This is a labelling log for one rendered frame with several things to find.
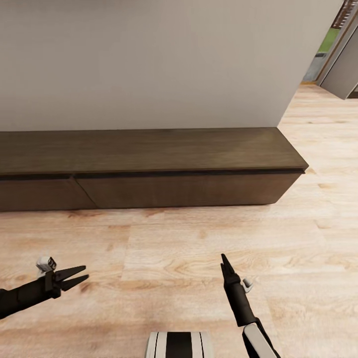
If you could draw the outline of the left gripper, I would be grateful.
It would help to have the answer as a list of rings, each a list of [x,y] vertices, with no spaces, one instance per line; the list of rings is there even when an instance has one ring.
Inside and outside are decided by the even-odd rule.
[[[61,290],[65,292],[71,289],[88,279],[90,275],[87,274],[70,280],[63,280],[78,274],[85,269],[86,266],[63,269],[60,271],[51,270],[45,272],[44,278],[20,286],[17,294],[19,310],[25,310],[50,298],[59,298],[61,296]]]

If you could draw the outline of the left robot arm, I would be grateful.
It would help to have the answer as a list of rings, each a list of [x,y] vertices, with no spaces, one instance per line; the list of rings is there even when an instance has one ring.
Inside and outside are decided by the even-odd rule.
[[[35,265],[39,268],[37,280],[13,290],[0,289],[0,320],[21,310],[56,299],[64,292],[89,278],[89,274],[63,281],[86,269],[86,266],[55,271],[56,263],[51,256],[42,255]]]

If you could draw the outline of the robot trunk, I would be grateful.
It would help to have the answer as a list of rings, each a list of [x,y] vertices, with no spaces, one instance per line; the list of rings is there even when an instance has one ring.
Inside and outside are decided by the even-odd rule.
[[[145,358],[214,358],[207,332],[151,332]]]

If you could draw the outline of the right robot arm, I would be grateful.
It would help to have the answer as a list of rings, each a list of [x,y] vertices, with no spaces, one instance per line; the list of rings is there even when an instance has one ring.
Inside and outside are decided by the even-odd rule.
[[[249,358],[281,358],[265,332],[259,318],[255,317],[246,297],[254,286],[254,282],[245,277],[240,280],[224,254],[221,254],[221,265],[226,292],[238,327],[244,326],[243,341]]]

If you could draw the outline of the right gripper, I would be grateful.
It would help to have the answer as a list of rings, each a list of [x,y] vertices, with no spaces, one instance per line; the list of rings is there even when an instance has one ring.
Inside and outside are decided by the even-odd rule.
[[[244,289],[240,284],[241,280],[239,275],[234,272],[226,256],[224,254],[221,254],[221,257],[223,263],[220,265],[224,278],[224,290],[226,292],[232,311],[242,306],[250,305],[244,292]]]

